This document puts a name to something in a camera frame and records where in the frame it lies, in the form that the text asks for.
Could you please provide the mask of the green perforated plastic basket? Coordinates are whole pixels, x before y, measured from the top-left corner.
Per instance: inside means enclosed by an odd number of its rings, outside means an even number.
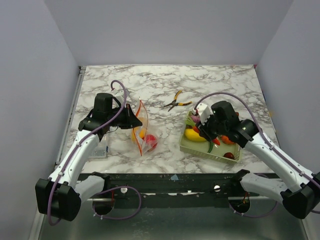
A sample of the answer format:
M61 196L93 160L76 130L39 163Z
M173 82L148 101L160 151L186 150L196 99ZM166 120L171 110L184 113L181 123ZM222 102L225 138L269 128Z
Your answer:
M242 150L238 144L226 144L220 136L211 142L200 137L196 130L196 122L193 116L192 111L189 111L185 116L179 139L180 151L229 165L234 165L241 160Z

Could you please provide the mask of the yellow toy bell pepper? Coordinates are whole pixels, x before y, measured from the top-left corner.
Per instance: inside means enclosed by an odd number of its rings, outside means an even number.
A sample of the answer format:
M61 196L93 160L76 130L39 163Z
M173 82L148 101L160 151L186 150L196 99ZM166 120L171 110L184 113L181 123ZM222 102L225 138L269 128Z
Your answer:
M138 117L138 119L141 121L142 123L142 126L139 126L136 130L136 133L138 134L138 136L141 138L141 139L144 139L145 138L145 135L146 135L146 126L147 126L147 122L146 122L146 119L144 117Z

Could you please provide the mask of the clear zip bag orange zipper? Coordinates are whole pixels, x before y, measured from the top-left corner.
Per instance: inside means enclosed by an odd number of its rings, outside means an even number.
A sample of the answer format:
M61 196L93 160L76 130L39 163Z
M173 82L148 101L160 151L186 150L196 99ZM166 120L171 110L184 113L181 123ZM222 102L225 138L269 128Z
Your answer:
M139 99L135 116L142 123L142 126L133 128L131 132L131 141L137 146L140 156L152 152L158 145L158 136L156 129L149 122L149 114L143 101Z

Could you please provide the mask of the red toy apple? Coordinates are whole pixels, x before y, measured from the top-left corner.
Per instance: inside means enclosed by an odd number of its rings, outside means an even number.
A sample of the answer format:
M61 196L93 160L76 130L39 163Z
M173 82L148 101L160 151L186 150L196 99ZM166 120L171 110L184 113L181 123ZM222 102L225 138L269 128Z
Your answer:
M148 150L147 151L151 152L157 147L158 140L154 135L147 134L145 136L145 143L148 145Z

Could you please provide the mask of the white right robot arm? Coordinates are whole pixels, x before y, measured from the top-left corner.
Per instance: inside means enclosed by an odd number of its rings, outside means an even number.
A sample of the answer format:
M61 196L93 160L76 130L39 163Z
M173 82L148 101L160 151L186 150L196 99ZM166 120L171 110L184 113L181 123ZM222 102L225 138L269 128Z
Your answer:
M303 167L280 149L250 119L239 119L228 101L212 106L198 103L195 112L200 118L196 125L200 136L214 140L227 136L242 149L264 162L280 178L279 181L239 171L230 183L230 191L241 196L245 192L256 193L281 203L294 217L305 219L320 202L320 175Z

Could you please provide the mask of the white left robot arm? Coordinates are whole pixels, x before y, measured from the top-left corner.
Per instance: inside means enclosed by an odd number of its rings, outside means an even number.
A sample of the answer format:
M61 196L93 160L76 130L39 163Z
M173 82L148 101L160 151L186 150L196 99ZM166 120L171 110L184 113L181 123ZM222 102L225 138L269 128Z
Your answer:
M38 211L48 218L73 221L83 202L94 195L107 197L111 191L108 174L91 173L78 182L82 169L93 150L111 127L133 129L142 122L133 113L131 105L120 102L110 93L98 93L93 109L79 123L75 140L60 163L47 179L40 178L35 185Z

